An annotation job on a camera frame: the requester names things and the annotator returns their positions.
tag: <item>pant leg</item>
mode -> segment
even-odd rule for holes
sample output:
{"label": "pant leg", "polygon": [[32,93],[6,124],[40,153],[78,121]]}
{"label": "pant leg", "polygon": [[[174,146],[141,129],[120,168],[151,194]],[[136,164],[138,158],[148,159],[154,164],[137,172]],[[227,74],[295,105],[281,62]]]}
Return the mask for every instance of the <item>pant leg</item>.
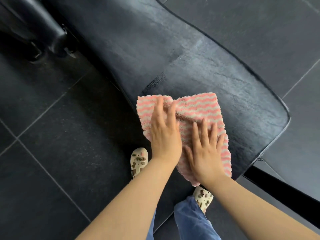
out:
{"label": "pant leg", "polygon": [[221,240],[198,206],[194,196],[187,197],[174,207],[174,219],[181,240]]}
{"label": "pant leg", "polygon": [[148,234],[146,236],[146,240],[154,240],[154,238],[153,238],[153,226],[155,224],[156,211],[157,211],[157,209],[154,211],[153,218],[152,218],[152,221],[151,221],[151,224],[150,224],[150,228],[149,228]]}

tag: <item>left hand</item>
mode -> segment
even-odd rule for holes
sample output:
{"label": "left hand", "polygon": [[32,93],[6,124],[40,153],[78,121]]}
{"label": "left hand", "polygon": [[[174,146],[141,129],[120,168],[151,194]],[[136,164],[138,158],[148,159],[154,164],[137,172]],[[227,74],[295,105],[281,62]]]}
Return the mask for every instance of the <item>left hand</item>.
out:
{"label": "left hand", "polygon": [[176,121],[176,101],[174,101],[164,119],[163,97],[157,98],[151,117],[152,158],[161,158],[177,165],[182,153],[182,141],[179,122]]}

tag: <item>towel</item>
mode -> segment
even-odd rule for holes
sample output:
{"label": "towel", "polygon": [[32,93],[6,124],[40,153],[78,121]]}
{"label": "towel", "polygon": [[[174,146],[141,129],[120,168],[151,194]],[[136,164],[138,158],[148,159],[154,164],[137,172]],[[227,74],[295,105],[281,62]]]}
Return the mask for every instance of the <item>towel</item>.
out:
{"label": "towel", "polygon": [[[138,97],[137,112],[142,125],[144,136],[151,140],[151,115],[159,95],[148,95]],[[172,97],[163,96],[163,106],[166,111],[173,102]],[[203,118],[208,121],[208,129],[213,123],[218,124],[218,136],[226,133],[218,99],[215,93],[201,93],[193,96],[185,96],[177,99],[176,119],[180,121],[179,131],[181,134],[182,145],[192,148],[192,123],[201,122]],[[228,150],[228,136],[225,136],[221,151],[221,160],[225,174],[231,177],[231,153]],[[194,177],[186,153],[182,150],[181,157],[177,164],[177,169],[182,176],[191,182],[193,186],[200,183]]]}

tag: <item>foot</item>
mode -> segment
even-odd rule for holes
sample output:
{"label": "foot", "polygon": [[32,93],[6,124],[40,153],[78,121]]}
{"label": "foot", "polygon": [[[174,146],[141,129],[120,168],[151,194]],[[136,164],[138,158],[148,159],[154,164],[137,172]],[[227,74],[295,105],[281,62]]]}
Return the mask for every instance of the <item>foot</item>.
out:
{"label": "foot", "polygon": [[148,164],[148,151],[143,147],[135,149],[131,154],[130,164],[131,175],[135,178]]}
{"label": "foot", "polygon": [[197,186],[195,188],[193,196],[203,213],[206,212],[208,206],[214,198],[214,196],[208,190],[205,190],[201,186]]}

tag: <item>right hand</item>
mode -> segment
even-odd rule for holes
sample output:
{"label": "right hand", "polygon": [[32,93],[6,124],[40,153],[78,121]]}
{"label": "right hand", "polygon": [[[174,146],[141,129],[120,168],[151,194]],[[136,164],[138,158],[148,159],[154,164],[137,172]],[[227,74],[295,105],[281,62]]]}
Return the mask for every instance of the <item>right hand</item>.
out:
{"label": "right hand", "polygon": [[221,161],[221,148],[225,134],[217,141],[218,126],[212,126],[210,137],[206,119],[202,120],[201,138],[199,138],[198,125],[193,123],[193,150],[185,146],[192,172],[196,179],[206,188],[212,187],[218,179],[226,176]]}

